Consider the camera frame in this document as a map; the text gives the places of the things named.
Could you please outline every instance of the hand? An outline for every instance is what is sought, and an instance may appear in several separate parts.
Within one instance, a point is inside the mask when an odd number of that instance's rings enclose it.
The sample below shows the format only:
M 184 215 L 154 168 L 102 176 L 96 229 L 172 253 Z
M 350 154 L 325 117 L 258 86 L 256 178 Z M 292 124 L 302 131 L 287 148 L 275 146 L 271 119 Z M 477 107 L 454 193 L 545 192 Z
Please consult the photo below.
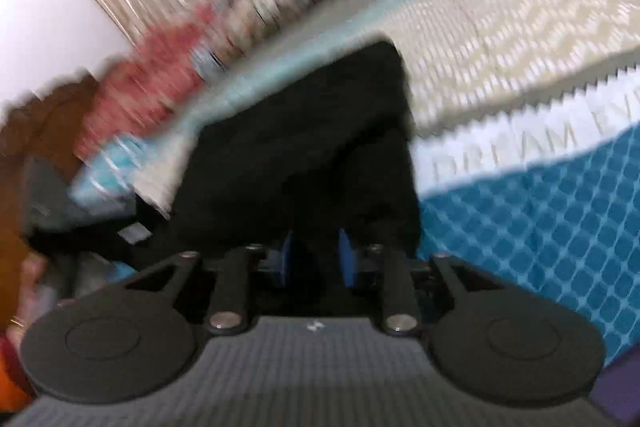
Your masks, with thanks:
M 37 318 L 36 298 L 38 295 L 38 281 L 47 270 L 47 259 L 40 254 L 31 252 L 20 265 L 20 293 L 18 294 L 18 309 L 12 323 L 6 330 L 6 336 L 14 345 L 16 351 L 24 332 Z

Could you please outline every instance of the ring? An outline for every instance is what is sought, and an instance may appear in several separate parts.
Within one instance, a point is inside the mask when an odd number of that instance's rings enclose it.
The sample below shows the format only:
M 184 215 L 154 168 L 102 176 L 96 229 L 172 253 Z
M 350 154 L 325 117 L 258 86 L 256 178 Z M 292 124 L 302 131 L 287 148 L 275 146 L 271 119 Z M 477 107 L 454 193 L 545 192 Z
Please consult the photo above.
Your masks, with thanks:
M 11 320 L 9 322 L 21 329 L 24 329 L 24 322 L 22 322 L 18 317 L 11 317 Z

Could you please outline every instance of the black cloth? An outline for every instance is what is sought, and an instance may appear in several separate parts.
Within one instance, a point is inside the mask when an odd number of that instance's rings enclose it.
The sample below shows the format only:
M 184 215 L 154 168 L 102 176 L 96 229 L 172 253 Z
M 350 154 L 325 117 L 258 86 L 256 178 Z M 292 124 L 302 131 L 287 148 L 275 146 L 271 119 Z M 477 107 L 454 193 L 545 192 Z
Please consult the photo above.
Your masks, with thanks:
M 57 227 L 56 230 L 54 227 L 43 229 L 31 226 L 29 230 L 23 231 L 23 239 L 33 250 L 65 266 L 69 256 L 76 258 L 77 254 L 82 252 L 97 253 L 109 261 L 130 263 L 136 248 L 150 243 L 151 240 L 145 239 L 130 245 L 119 232 L 136 224 L 143 225 L 152 233 L 166 226 L 165 217 L 142 198 L 136 196 L 133 207 L 135 213 L 131 216 L 127 215 L 128 213 L 123 216 L 111 216 L 94 224 L 78 227 L 71 226 L 72 220 L 78 222 L 78 214 L 65 214 L 60 212 L 60 208 L 56 208 L 56 212 L 50 215 L 51 223 L 65 223 L 68 227 Z
M 90 208 L 75 204 L 68 197 L 68 185 L 46 158 L 32 157 L 25 167 L 22 195 L 22 234 L 34 229 L 69 232 L 109 219 L 129 218 L 136 213 L 135 194 L 107 199 Z
M 377 42 L 206 126 L 166 233 L 131 264 L 271 244 L 289 230 L 336 250 L 340 228 L 413 256 L 420 222 L 404 89 L 401 57 Z
M 13 416 L 14 414 L 10 412 L 0 412 L 0 425 L 4 425 L 4 423 L 8 422 Z

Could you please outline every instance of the silver bolt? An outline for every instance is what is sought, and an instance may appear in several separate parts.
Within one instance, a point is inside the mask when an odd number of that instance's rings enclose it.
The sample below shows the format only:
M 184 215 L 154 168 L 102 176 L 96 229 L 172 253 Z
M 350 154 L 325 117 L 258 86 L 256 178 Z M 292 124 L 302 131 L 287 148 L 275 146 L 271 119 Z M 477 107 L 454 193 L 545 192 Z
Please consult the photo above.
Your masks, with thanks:
M 209 322 L 217 330 L 229 330 L 242 324 L 242 317 L 235 312 L 218 312 L 211 315 Z
M 306 329 L 309 331 L 313 331 L 314 333 L 318 333 L 318 331 L 321 331 L 324 328 L 325 325 L 320 321 L 309 322 L 309 324 L 306 325 Z
M 51 210 L 48 206 L 44 206 L 43 204 L 35 204 L 33 205 L 34 210 L 37 210 L 43 216 L 47 217 L 51 214 Z
M 418 325 L 415 317 L 407 314 L 391 315 L 386 318 L 386 327 L 396 333 L 411 331 Z

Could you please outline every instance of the red pillow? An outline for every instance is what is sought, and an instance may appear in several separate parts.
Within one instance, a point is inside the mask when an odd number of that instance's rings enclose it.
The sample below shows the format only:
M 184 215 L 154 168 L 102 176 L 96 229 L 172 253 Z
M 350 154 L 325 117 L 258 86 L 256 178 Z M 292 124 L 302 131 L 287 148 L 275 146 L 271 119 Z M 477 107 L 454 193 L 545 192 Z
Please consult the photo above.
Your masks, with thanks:
M 14 346 L 0 337 L 0 411 L 19 411 L 31 401 L 31 393 Z
M 84 117 L 74 153 L 88 160 L 117 134 L 145 136 L 203 85 L 191 51 L 213 20 L 209 6 L 176 26 L 150 28 L 132 57 L 108 73 Z

